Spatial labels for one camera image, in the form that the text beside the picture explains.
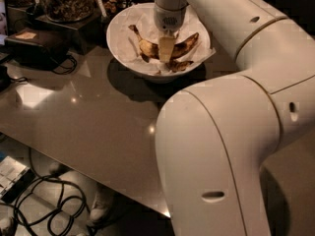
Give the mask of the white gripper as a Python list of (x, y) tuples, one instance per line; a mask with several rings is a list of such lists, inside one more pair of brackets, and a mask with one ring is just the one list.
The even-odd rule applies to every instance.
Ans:
[(158, 39), (158, 56), (162, 63), (168, 63), (171, 58), (175, 37), (170, 34), (183, 26), (187, 6), (186, 2), (155, 3), (154, 22), (157, 29), (164, 33)]

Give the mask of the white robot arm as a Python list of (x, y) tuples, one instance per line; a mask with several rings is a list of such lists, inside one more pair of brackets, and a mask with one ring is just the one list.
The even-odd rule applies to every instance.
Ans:
[(271, 236), (260, 167), (315, 120), (315, 40), (264, 0), (156, 0), (178, 29), (190, 5), (238, 72), (185, 88), (157, 118), (157, 167), (176, 236)]

